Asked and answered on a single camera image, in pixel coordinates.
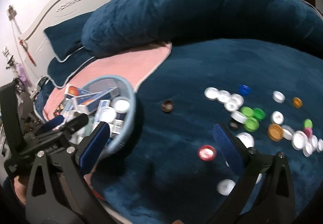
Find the green cap open near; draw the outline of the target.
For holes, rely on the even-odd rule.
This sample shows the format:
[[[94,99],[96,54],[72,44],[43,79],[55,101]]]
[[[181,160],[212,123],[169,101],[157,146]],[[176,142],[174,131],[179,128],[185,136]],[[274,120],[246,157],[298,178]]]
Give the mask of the green cap open near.
[[[254,132],[259,128],[259,122],[254,117],[249,117],[244,123],[244,128],[249,132]]]

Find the blue rolled plush blanket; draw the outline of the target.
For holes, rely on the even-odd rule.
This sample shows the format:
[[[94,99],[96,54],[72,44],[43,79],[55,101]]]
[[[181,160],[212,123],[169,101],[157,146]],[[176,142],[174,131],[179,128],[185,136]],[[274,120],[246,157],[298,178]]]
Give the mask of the blue rolled plush blanket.
[[[268,41],[317,57],[322,17],[302,0],[111,0],[91,14],[81,36],[96,57],[157,41],[214,39]]]

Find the blue pillow white piping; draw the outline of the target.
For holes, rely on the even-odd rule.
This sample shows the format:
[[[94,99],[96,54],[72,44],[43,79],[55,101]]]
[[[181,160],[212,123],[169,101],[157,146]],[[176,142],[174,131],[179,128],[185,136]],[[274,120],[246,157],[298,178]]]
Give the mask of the blue pillow white piping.
[[[84,13],[44,29],[58,62],[65,62],[73,53],[84,46],[82,31],[92,12]]]

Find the small white cap cluster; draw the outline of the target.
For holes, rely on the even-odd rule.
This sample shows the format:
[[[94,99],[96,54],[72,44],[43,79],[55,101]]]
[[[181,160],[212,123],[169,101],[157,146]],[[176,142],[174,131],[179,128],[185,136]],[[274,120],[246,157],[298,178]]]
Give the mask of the small white cap cluster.
[[[322,152],[322,139],[317,138],[316,135],[312,135],[303,147],[303,154],[306,157],[310,157],[315,151],[318,153]]]

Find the small orange cap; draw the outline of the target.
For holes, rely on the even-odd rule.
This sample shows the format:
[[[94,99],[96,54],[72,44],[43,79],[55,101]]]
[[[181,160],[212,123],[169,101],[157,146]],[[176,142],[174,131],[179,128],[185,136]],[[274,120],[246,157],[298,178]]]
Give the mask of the small orange cap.
[[[292,104],[295,108],[299,109],[303,106],[303,102],[300,98],[294,97],[292,100]]]

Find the pink small cap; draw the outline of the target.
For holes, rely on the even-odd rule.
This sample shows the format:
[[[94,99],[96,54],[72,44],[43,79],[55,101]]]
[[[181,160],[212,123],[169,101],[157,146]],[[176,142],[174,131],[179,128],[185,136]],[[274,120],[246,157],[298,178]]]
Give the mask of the pink small cap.
[[[313,135],[313,129],[309,128],[309,127],[305,127],[303,129],[303,132],[305,133],[305,135],[308,137],[308,138],[311,138],[311,136]]]

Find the white cap printed top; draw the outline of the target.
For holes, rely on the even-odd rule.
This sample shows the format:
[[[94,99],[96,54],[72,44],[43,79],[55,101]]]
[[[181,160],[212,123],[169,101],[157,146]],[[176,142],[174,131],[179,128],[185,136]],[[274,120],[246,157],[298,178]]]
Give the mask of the white cap printed top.
[[[233,188],[235,187],[235,182],[231,179],[224,179],[220,181],[217,185],[217,191],[223,196],[229,196]]]

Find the blue mesh basket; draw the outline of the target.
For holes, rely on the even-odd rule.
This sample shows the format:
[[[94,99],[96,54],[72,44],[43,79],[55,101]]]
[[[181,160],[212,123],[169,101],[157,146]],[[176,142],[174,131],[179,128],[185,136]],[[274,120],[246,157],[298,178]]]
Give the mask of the blue mesh basket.
[[[99,101],[92,124],[94,128],[101,121],[110,125],[110,137],[100,154],[100,160],[121,150],[129,140],[134,130],[136,95],[130,82],[116,75],[101,76],[83,86],[84,90],[92,93],[109,91],[115,87],[118,95]]]

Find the green cap open far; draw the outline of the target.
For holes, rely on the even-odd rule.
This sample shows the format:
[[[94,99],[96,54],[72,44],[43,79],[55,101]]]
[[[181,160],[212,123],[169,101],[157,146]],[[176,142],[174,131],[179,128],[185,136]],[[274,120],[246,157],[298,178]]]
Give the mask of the green cap open far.
[[[256,119],[256,120],[258,120],[258,121],[262,121],[262,120],[264,120],[265,119],[265,117],[266,117],[266,114],[265,114],[265,112],[262,110],[262,109],[260,109],[260,108],[254,108],[253,109],[253,111],[254,111],[254,115],[253,115],[253,117]]]

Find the green cap solid top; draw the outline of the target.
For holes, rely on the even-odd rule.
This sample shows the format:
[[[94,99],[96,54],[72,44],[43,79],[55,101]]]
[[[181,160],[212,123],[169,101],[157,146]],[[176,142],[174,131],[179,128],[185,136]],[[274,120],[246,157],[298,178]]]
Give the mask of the green cap solid top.
[[[240,110],[240,112],[245,115],[246,117],[253,117],[254,116],[254,109],[248,107],[248,106],[243,106]]]

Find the clear silver rimmed lid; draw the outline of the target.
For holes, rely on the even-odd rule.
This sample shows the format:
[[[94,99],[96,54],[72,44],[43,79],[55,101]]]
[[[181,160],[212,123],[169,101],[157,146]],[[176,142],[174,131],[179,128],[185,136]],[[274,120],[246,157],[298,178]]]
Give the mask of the clear silver rimmed lid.
[[[289,125],[282,125],[282,131],[283,131],[283,138],[285,138],[286,140],[292,140],[292,137],[295,133],[295,131],[289,126]]]

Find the large white cap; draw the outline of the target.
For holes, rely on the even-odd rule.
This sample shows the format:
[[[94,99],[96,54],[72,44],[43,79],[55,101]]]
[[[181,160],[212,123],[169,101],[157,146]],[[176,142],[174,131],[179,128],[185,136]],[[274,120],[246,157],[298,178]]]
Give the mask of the large white cap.
[[[308,142],[308,137],[303,131],[301,130],[295,131],[291,140],[292,147],[295,150],[298,150],[298,151],[302,150],[305,147],[307,142]]]
[[[254,138],[249,133],[241,132],[241,133],[238,133],[236,137],[245,145],[246,148],[255,146]]]

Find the red pink cap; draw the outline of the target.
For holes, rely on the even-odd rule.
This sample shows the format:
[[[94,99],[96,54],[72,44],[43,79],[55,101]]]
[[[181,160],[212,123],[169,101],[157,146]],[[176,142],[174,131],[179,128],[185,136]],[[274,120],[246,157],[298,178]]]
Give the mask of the red pink cap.
[[[203,161],[212,161],[215,159],[217,151],[210,145],[203,145],[199,148],[198,157]]]

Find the blue plush bed cover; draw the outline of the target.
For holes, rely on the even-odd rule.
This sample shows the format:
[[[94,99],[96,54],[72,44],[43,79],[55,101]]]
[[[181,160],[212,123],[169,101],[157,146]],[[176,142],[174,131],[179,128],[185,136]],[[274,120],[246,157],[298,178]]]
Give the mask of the blue plush bed cover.
[[[214,125],[231,119],[204,90],[238,93],[241,84],[251,88],[245,106],[266,114],[253,133],[255,147],[263,154],[286,154],[296,213],[301,213],[322,182],[322,154],[305,157],[287,140],[271,141],[267,128],[271,114],[280,111],[294,130],[309,118],[314,134],[322,137],[322,60],[259,40],[220,39],[174,47],[138,89],[134,149],[125,159],[113,156],[99,163],[91,179],[96,192],[132,223],[207,221],[224,201],[218,183],[237,181],[238,176],[221,154],[208,162],[198,157],[201,146],[216,146]],[[285,95],[282,104],[274,101],[275,90]],[[301,108],[293,106],[294,97],[302,100]],[[161,110],[166,100],[174,104],[168,114]]]

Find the light green small cap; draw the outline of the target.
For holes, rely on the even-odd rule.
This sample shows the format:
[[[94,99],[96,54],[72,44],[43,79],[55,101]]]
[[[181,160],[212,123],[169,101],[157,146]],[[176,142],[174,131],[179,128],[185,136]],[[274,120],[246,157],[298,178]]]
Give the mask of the light green small cap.
[[[309,118],[305,119],[304,122],[303,122],[303,128],[312,129],[313,128],[313,122]]]

